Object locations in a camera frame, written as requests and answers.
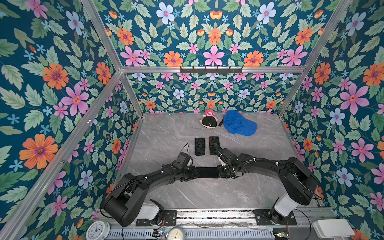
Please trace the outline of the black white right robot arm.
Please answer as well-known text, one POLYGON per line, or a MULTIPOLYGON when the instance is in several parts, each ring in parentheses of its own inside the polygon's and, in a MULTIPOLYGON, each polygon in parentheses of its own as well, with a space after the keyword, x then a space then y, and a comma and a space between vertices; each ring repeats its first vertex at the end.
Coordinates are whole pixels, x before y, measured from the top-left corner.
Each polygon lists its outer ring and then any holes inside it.
POLYGON ((318 180, 299 159, 268 160, 248 154, 235 155, 227 148, 215 144, 217 156, 222 165, 219 167, 220 178, 239 178, 244 174, 260 174, 278 179, 285 188, 270 210, 254 210, 258 224, 296 224, 293 211, 298 206, 310 205, 315 197, 318 180))

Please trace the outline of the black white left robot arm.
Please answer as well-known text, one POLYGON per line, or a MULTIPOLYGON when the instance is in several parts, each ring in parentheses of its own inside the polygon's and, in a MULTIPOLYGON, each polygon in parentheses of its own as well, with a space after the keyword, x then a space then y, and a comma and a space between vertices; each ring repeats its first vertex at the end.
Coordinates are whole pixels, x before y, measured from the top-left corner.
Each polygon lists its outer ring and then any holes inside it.
POLYGON ((102 203, 102 209, 122 227, 127 227, 136 220, 148 221, 153 226, 162 224, 164 207, 151 200, 156 211, 145 210, 140 213, 149 192, 176 181, 187 181, 197 176, 193 159, 190 155, 180 152, 171 164, 162 165, 155 172, 142 176, 125 174, 102 203))

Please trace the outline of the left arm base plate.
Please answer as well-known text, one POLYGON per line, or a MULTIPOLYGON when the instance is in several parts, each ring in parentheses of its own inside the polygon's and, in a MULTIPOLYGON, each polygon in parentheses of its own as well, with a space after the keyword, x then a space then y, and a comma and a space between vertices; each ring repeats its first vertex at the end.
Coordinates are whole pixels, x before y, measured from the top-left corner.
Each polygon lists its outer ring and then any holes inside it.
POLYGON ((176 210, 161 210, 152 219, 138 219, 136 220, 137 227, 161 227, 171 226, 174 227, 177 221, 178 211, 176 210))

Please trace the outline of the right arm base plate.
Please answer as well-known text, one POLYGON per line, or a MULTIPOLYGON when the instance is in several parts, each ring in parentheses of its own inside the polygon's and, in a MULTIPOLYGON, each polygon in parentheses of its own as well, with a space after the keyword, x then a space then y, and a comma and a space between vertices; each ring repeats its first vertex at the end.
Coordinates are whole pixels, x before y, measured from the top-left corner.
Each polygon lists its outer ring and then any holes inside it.
POLYGON ((297 221, 293 211, 291 211, 286 217, 279 214, 274 209, 255 209, 253 210, 253 214, 256 217, 256 222, 258 226, 283 226, 286 224, 288 224, 289 226, 297 225, 297 221))

